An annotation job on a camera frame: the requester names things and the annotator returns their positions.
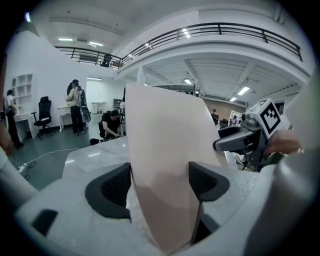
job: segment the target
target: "white shelf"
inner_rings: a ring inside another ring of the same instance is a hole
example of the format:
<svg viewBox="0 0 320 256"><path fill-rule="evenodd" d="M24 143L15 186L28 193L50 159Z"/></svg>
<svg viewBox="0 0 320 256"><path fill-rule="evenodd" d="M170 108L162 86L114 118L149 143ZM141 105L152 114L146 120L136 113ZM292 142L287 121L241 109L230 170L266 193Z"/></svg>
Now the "white shelf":
<svg viewBox="0 0 320 256"><path fill-rule="evenodd" d="M33 110L32 89L34 86L34 74L22 74L12 80L12 90L14 91L14 100L17 107L17 115Z"/></svg>

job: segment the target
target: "balcony railing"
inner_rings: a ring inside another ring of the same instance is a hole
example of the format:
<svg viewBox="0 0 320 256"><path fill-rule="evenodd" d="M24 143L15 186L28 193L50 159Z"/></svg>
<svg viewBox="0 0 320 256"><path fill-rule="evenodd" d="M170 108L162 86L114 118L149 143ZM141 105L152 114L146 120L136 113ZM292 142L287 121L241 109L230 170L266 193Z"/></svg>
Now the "balcony railing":
<svg viewBox="0 0 320 256"><path fill-rule="evenodd" d="M301 62L303 61L300 53L300 47L294 42L290 41L289 39L286 39L285 37L279 34L251 25L216 22L190 25L175 30L171 30L167 33L156 36L148 42L143 43L123 58L109 54L109 56L111 56L109 68L119 69L120 67L129 63L138 56L141 56L158 47L176 42L178 40L188 40L189 38L205 36L242 36L258 40L266 44L280 47L288 53L297 57ZM65 52L65 54L70 55L71 58L76 59L76 61L91 63L94 65L101 65L103 63L104 56L107 55L107 53L101 51L84 48L56 48Z"/></svg>
<svg viewBox="0 0 320 256"><path fill-rule="evenodd" d="M161 34L148 42L140 45L124 58L122 58L122 65L127 64L134 58L147 53L155 48L161 47L166 44L173 43L178 40L188 40L189 38L205 37L205 36L243 36L266 44L275 45L281 47L283 50L296 56L299 60L302 60L300 47L294 42L286 39L285 37L271 32L269 30L237 23L201 23L196 25L190 25L181 27L175 30L171 30L167 33Z"/></svg>
<svg viewBox="0 0 320 256"><path fill-rule="evenodd" d="M88 63L99 66L103 64L105 55L109 55L111 60L107 61L104 67L108 67L115 70L121 67L122 58L102 51L63 46L56 46L56 48L59 49L61 52L64 52L66 55L70 56L71 59L74 59L76 62Z"/></svg>

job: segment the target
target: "gray floor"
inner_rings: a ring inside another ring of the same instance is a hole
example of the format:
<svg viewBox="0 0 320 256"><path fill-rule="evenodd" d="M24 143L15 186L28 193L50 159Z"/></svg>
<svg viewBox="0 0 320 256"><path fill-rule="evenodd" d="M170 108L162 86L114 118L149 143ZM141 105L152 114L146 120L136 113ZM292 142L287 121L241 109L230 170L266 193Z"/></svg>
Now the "gray floor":
<svg viewBox="0 0 320 256"><path fill-rule="evenodd" d="M62 132L55 129L52 136L43 135L41 140L39 138L27 138L23 141L24 146L15 150L13 156L9 159L18 167L48 152L88 147L90 146L90 139L99 139L98 122L100 122L101 117L102 114L92 114L89 128L84 128L85 133L79 135L74 135L72 128L67 127ZM60 179L70 152L72 151L50 153L36 160L36 165L26 172L30 184L36 189L42 190L50 183Z"/></svg>

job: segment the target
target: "pants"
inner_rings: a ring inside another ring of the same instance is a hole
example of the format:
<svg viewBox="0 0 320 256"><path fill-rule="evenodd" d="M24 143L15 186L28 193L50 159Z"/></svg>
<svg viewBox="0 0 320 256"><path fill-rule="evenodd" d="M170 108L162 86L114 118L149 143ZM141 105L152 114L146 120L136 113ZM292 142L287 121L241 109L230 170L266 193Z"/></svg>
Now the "pants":
<svg viewBox="0 0 320 256"><path fill-rule="evenodd" d="M80 113L80 107L79 106L72 106L70 108L70 111L71 111L73 133L76 134L78 132L82 132L84 130L84 124L82 123L82 116Z"/></svg>
<svg viewBox="0 0 320 256"><path fill-rule="evenodd" d="M8 117L9 134L11 136L11 139L12 139L14 146L17 148L20 146L21 142L20 142L18 132L17 132L14 113L12 111L10 111L9 113L6 114L6 116Z"/></svg>

